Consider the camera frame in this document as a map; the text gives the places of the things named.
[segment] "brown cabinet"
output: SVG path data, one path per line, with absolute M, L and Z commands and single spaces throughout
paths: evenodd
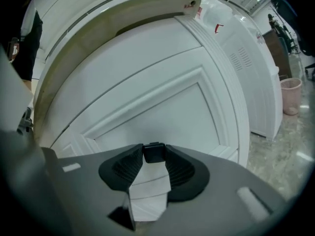
M 277 34 L 272 29 L 263 35 L 266 44 L 271 52 L 276 66 L 279 68 L 279 78 L 284 80 L 292 78 L 288 54 L 285 53 L 282 43 L 278 39 Z

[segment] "door panel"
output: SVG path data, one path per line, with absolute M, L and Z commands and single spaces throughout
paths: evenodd
M 220 143 L 198 84 L 183 90 L 95 139 L 102 151 L 163 142 L 211 153 Z
M 45 117 L 41 146 L 50 147 L 76 116 L 130 76 L 200 46 L 174 18 L 139 26 L 110 40 L 82 61 L 59 89 Z M 68 54 L 64 65 L 77 60 L 81 49 Z
M 111 89 L 70 124 L 53 149 L 62 151 L 60 156 L 70 144 L 79 155 L 150 142 L 223 158 L 237 150 L 232 103 L 203 47 L 154 64 Z M 134 217 L 156 220 L 169 190 L 165 163 L 144 163 L 130 188 Z

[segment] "white wall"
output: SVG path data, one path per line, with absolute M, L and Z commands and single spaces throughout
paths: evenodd
M 256 27 L 258 27 L 256 21 L 248 13 L 246 13 L 244 10 L 242 10 L 241 8 L 239 8 L 239 7 L 233 5 L 230 2 L 227 2 L 225 0 L 219 0 L 219 1 L 226 4 L 227 6 L 229 6 L 233 11 L 232 12 L 233 15 L 240 15 L 240 16 L 246 17 L 250 22 L 252 22 Z
M 252 18 L 256 22 L 258 28 L 260 29 L 262 34 L 265 34 L 266 32 L 271 30 L 271 26 L 269 24 L 268 14 L 271 14 L 274 16 L 274 19 L 278 20 L 279 24 L 282 26 L 282 22 L 280 18 L 274 13 L 274 11 L 270 7 L 271 3 L 268 3 L 266 6 L 264 6 L 255 16 Z M 288 30 L 291 32 L 291 35 L 293 38 L 296 38 L 295 31 L 291 28 L 291 26 L 285 22 L 284 19 L 282 19 L 288 28 Z

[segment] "white appliance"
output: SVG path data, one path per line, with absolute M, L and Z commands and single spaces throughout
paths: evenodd
M 113 0 L 68 32 L 36 89 L 40 145 L 69 157 L 163 142 L 246 166 L 245 98 L 227 56 L 193 18 L 199 4 Z M 129 189 L 134 219 L 157 220 L 169 190 L 165 163 L 144 163 Z
M 278 67 L 258 29 L 235 15 L 215 34 L 229 57 L 246 99 L 250 130 L 274 139 L 280 127 L 282 93 Z

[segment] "gray surface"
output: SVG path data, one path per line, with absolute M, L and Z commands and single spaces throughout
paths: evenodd
M 63 159 L 57 159 L 52 150 L 45 150 L 47 169 L 69 216 L 73 235 L 135 234 L 107 218 L 123 204 L 127 194 L 111 190 L 98 175 L 104 160 L 131 147 Z M 169 202 L 160 219 L 151 226 L 138 226 L 137 234 L 190 236 L 198 231 L 199 235 L 227 236 L 244 231 L 257 223 L 252 206 L 246 206 L 237 195 L 241 187 L 248 187 L 268 212 L 284 207 L 284 199 L 274 189 L 242 166 L 191 149 L 174 148 L 203 162 L 210 173 L 210 181 L 194 199 Z M 61 167 L 73 163 L 81 167 L 64 173 Z
M 315 60 L 301 53 L 299 56 L 290 55 L 289 61 L 292 76 L 303 83 L 302 108 L 298 115 L 283 115 L 273 141 L 251 134 L 247 166 L 286 199 L 301 192 L 314 165 L 310 160 L 315 157 L 315 82 L 311 81 L 311 77 L 307 78 L 304 72 L 304 67 Z
M 284 207 L 284 200 L 269 185 L 250 174 L 242 166 L 187 148 L 174 148 L 202 161 L 210 172 L 210 181 L 196 198 L 168 203 L 166 211 L 146 235 L 191 236 L 240 233 L 256 224 L 252 214 L 237 195 L 248 187 L 259 200 L 274 212 Z

